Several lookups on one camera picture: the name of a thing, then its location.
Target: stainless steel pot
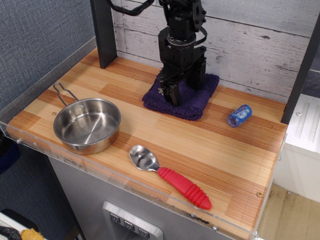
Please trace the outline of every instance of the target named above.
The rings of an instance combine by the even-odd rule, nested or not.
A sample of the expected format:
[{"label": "stainless steel pot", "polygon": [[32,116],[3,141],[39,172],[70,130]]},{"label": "stainless steel pot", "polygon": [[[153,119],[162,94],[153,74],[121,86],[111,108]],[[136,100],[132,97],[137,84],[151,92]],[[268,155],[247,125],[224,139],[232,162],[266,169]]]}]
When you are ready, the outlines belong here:
[{"label": "stainless steel pot", "polygon": [[[67,105],[56,85],[70,93],[75,102]],[[55,135],[71,152],[95,154],[110,147],[118,137],[121,114],[116,105],[101,98],[78,100],[60,82],[53,85],[65,105],[53,123]]]}]

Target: soda can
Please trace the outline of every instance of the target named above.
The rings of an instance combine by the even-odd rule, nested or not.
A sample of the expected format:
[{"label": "soda can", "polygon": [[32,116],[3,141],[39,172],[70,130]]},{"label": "soda can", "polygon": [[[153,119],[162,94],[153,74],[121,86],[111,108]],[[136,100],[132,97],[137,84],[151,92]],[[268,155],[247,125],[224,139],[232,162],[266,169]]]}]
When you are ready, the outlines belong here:
[{"label": "soda can", "polygon": [[228,118],[228,124],[233,127],[239,127],[245,120],[247,120],[252,115],[252,109],[249,105],[245,104],[240,106],[237,110],[231,113]]}]

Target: spoon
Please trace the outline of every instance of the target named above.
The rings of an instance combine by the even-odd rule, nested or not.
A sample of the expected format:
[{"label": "spoon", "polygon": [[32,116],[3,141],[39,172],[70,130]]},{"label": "spoon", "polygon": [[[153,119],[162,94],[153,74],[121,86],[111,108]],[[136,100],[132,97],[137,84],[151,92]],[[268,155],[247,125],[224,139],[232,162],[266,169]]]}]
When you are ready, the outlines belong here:
[{"label": "spoon", "polygon": [[200,187],[179,173],[166,167],[160,167],[157,157],[147,148],[141,145],[135,145],[130,149],[129,154],[131,161],[138,169],[156,171],[161,178],[175,187],[198,208],[211,209],[211,202]]}]

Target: purple towel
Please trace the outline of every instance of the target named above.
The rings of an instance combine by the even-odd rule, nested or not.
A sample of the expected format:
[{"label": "purple towel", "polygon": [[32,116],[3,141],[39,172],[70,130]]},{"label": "purple towel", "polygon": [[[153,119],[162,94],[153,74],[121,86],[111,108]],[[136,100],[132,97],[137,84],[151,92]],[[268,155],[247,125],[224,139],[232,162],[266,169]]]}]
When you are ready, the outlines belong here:
[{"label": "purple towel", "polygon": [[212,74],[206,74],[203,86],[200,90],[191,88],[187,81],[179,84],[181,105],[174,106],[167,102],[159,92],[160,83],[157,79],[150,90],[143,96],[143,105],[154,111],[164,114],[170,114],[175,117],[187,120],[198,120],[202,117],[209,99],[214,94],[219,83],[219,77]]}]

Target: pan handle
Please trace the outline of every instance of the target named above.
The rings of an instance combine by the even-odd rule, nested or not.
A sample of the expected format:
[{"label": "pan handle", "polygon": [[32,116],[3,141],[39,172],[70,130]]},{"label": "pan handle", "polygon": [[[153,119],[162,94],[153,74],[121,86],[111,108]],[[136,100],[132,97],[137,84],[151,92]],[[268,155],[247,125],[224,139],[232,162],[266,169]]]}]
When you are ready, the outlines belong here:
[{"label": "pan handle", "polygon": [[64,91],[67,91],[68,93],[71,94],[71,96],[72,96],[75,100],[79,101],[79,99],[78,99],[70,90],[64,88],[64,86],[63,86],[60,82],[56,82],[55,84],[53,84],[53,88],[56,90],[56,92],[58,93],[59,99],[61,100],[61,102],[62,102],[65,106],[67,106],[67,104],[65,103],[65,101],[64,101],[64,100],[62,99],[62,97],[60,96],[60,91],[57,89],[56,85],[60,85],[60,87],[61,87]]}]

